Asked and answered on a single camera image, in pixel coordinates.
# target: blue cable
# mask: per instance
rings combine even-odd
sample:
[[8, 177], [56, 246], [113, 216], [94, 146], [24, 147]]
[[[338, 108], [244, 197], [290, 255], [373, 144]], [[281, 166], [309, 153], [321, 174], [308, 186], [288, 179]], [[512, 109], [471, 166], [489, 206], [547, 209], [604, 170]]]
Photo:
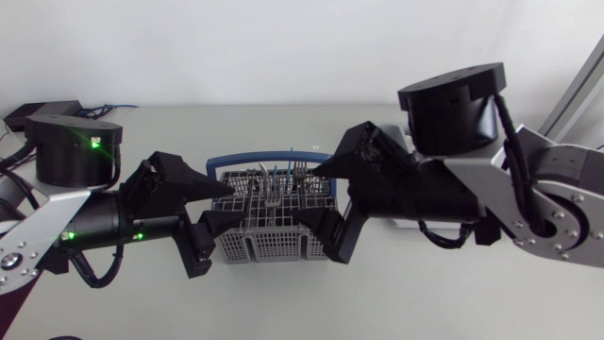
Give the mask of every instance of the blue cable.
[[[138, 108], [138, 106], [129, 105], [129, 104], [120, 104], [120, 105], [106, 104], [106, 105], [103, 105], [103, 106], [100, 106], [97, 108], [93, 108], [93, 109], [82, 109], [77, 113], [77, 115], [80, 117], [85, 117], [85, 118], [98, 119], [98, 118], [106, 115], [113, 109], [117, 109], [117, 108]], [[90, 115], [90, 113], [95, 113], [96, 111], [99, 111], [99, 110], [101, 110], [100, 113]]]

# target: white table surface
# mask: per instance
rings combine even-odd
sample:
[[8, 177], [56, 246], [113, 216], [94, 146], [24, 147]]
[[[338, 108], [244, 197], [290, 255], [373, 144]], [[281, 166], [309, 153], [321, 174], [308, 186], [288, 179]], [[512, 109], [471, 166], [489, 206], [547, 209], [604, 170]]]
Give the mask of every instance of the white table surface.
[[[205, 173], [225, 154], [332, 153], [366, 120], [403, 124], [397, 107], [180, 107], [120, 109], [122, 180], [155, 150]], [[345, 182], [339, 181], [342, 210]], [[193, 220], [210, 207], [188, 210]], [[604, 269], [534, 257], [505, 239], [460, 250], [433, 246], [392, 221], [365, 224], [349, 265], [226, 264], [187, 279], [175, 243], [128, 245], [109, 287], [71, 272], [44, 273], [7, 339], [601, 339]], [[97, 274], [113, 249], [89, 251]]]

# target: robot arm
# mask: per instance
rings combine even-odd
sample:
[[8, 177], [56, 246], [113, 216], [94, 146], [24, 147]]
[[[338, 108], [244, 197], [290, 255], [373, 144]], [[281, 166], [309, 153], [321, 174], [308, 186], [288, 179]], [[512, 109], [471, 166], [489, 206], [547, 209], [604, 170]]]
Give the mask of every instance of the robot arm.
[[[541, 257], [604, 266], [604, 154], [557, 145], [528, 128], [515, 130], [499, 92], [503, 64], [462, 69], [399, 92], [409, 112], [411, 152], [398, 132], [371, 122], [346, 132], [316, 176], [348, 179], [344, 216], [297, 212], [328, 257], [347, 264], [370, 217], [417, 220], [439, 247], [461, 247], [473, 231], [490, 245], [503, 230]], [[505, 136], [500, 133], [500, 116]], [[460, 237], [432, 233], [425, 221], [461, 223]]]

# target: metal screw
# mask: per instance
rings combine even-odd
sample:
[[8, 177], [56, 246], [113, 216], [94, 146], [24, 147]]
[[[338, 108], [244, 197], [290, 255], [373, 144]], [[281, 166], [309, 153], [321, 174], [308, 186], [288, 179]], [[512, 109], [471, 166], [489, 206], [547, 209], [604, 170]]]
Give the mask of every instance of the metal screw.
[[579, 232], [576, 230], [567, 230], [566, 231], [566, 236], [570, 237], [570, 238], [576, 238], [577, 236], [579, 236]]
[[594, 231], [592, 231], [591, 234], [592, 234], [592, 237], [595, 238], [595, 239], [597, 239], [597, 240], [604, 239], [604, 232], [602, 232], [602, 231], [595, 231], [594, 230]]
[[4, 270], [12, 269], [21, 262], [22, 258], [23, 256], [21, 256], [21, 254], [19, 253], [10, 253], [2, 258], [2, 261], [0, 262], [0, 267], [2, 267], [2, 269]]
[[552, 217], [554, 217], [555, 219], [561, 219], [564, 218], [564, 212], [563, 211], [554, 211], [551, 214]]
[[574, 194], [570, 197], [570, 199], [575, 203], [580, 203], [585, 200], [585, 196], [581, 194]]

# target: blue basket handle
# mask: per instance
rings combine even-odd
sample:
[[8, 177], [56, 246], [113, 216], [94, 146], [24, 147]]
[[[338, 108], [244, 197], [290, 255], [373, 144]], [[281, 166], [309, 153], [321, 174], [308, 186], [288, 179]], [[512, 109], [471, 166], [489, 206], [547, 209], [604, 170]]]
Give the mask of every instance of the blue basket handle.
[[[257, 151], [244, 152], [240, 154], [226, 155], [215, 157], [206, 161], [206, 171], [208, 176], [213, 179], [216, 177], [216, 168], [222, 166], [245, 164], [250, 162], [317, 162], [322, 163], [328, 160], [331, 155], [320, 152], [308, 151]], [[331, 185], [331, 196], [336, 196], [336, 179], [332, 178], [329, 182]]]

